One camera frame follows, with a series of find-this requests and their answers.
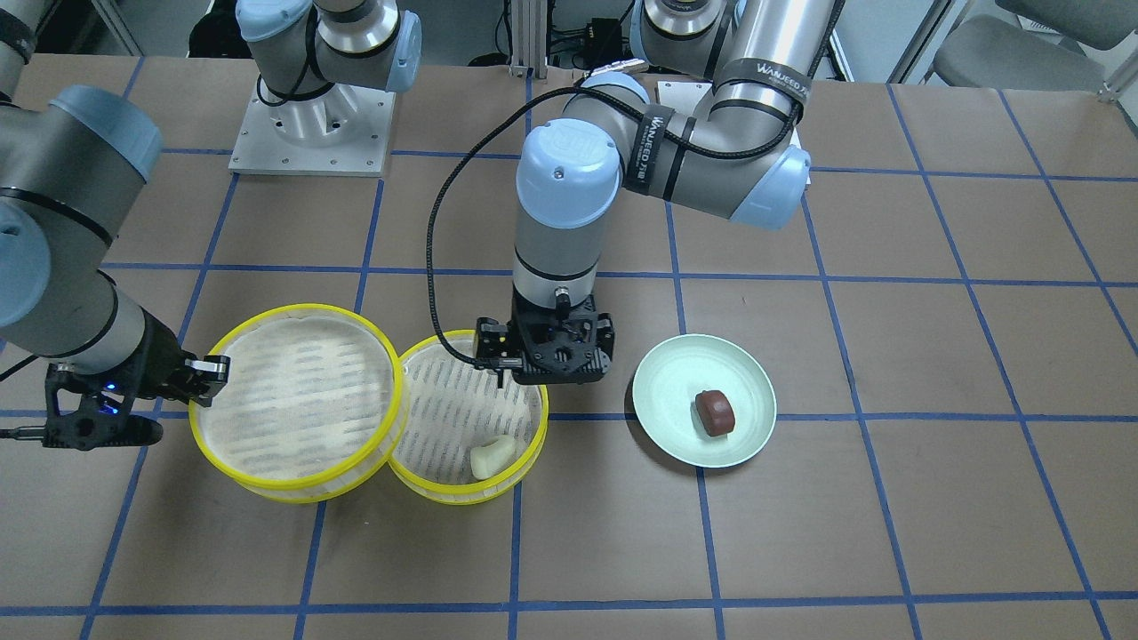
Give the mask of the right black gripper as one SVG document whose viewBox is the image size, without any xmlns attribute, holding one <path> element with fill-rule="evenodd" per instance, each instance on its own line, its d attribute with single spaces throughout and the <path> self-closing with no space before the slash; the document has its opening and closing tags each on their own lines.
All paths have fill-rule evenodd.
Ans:
<svg viewBox="0 0 1138 640">
<path fill-rule="evenodd" d="M 231 356 L 196 359 L 166 325 L 148 312 L 143 317 L 142 340 L 119 366 L 98 374 L 80 374 L 76 364 L 69 370 L 49 366 L 44 448 L 90 451 L 150 446 L 160 442 L 164 429 L 154 419 L 132 413 L 140 397 L 171 397 L 211 407 L 225 388 Z"/>
</svg>

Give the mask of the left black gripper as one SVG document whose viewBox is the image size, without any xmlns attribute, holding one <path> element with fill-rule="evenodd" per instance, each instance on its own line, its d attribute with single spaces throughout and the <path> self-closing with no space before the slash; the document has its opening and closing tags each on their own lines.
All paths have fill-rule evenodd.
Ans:
<svg viewBox="0 0 1138 640">
<path fill-rule="evenodd" d="M 498 389 L 508 372 L 520 385 L 601 381 L 613 366 L 613 318 L 597 312 L 592 294 L 570 307 L 541 307 L 513 292 L 508 325 L 487 315 L 476 320 L 473 348 Z"/>
</svg>

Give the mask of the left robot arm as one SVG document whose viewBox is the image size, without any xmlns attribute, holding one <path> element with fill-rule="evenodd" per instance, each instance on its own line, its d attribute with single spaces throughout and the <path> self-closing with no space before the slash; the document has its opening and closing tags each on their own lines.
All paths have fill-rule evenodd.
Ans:
<svg viewBox="0 0 1138 640">
<path fill-rule="evenodd" d="M 630 50 L 704 81 L 687 115 L 619 69 L 582 77 L 556 120 L 525 137 L 516 173 L 508 323 L 481 317 L 476 368 L 523 385 L 597 381 L 615 354 L 597 311 L 608 212 L 627 190 L 720 219 L 780 229 L 810 159 L 791 142 L 841 1 L 637 1 Z"/>
</svg>

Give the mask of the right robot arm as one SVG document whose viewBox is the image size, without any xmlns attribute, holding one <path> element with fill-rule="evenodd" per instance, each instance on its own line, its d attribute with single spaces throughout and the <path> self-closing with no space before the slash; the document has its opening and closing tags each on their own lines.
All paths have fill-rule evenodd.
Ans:
<svg viewBox="0 0 1138 640">
<path fill-rule="evenodd" d="M 90 451 L 148 446 L 162 426 L 139 397 L 211 405 L 226 356 L 195 356 L 101 271 L 163 150 L 126 98 L 61 89 L 46 110 L 13 105 L 44 1 L 3 3 L 3 340 L 46 360 L 46 422 L 5 438 Z M 239 1 L 259 65 L 231 170 L 381 174 L 395 95 L 414 84 L 421 20 L 394 1 Z"/>
</svg>

